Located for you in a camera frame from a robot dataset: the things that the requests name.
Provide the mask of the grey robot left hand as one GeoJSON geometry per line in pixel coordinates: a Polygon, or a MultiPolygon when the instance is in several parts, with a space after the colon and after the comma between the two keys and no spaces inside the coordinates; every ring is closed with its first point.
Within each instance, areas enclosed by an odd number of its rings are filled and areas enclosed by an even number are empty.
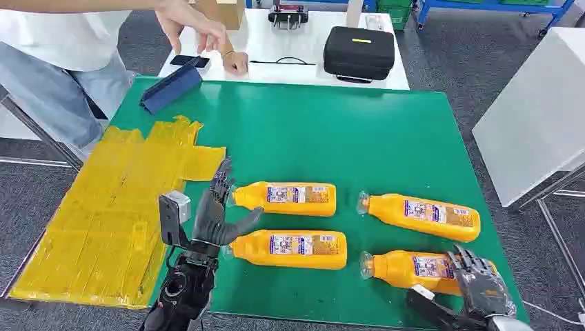
{"type": "Polygon", "coordinates": [[[256,207],[239,221],[226,222],[226,206],[235,181],[230,175],[231,170],[232,160],[227,157],[219,164],[196,208],[192,248],[211,259],[218,257],[221,247],[250,233],[264,213],[262,207],[256,207]]]}

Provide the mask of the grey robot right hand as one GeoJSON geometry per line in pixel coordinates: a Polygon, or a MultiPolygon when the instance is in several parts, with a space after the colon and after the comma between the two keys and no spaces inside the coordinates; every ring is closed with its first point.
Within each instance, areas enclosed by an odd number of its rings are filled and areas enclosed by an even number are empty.
{"type": "Polygon", "coordinates": [[[516,305],[512,296],[501,274],[489,261],[459,244],[455,244],[453,250],[447,254],[464,299],[465,315],[474,319],[516,315],[516,305]]]}

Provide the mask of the person's left hand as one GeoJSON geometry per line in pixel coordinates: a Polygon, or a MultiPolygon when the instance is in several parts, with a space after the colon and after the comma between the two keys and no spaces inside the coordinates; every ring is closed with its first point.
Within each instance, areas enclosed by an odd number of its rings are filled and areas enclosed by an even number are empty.
{"type": "Polygon", "coordinates": [[[245,52],[227,51],[222,55],[224,70],[230,74],[241,76],[248,73],[248,54],[245,52]]]}

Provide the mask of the person's right hand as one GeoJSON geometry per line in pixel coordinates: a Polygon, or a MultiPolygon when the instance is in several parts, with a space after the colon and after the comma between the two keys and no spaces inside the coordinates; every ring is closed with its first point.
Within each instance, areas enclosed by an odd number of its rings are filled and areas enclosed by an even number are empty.
{"type": "Polygon", "coordinates": [[[226,43],[224,25],[209,19],[188,1],[163,1],[155,9],[155,14],[176,55],[181,52],[180,34],[185,27],[192,28],[203,38],[197,52],[220,51],[226,43]]]}

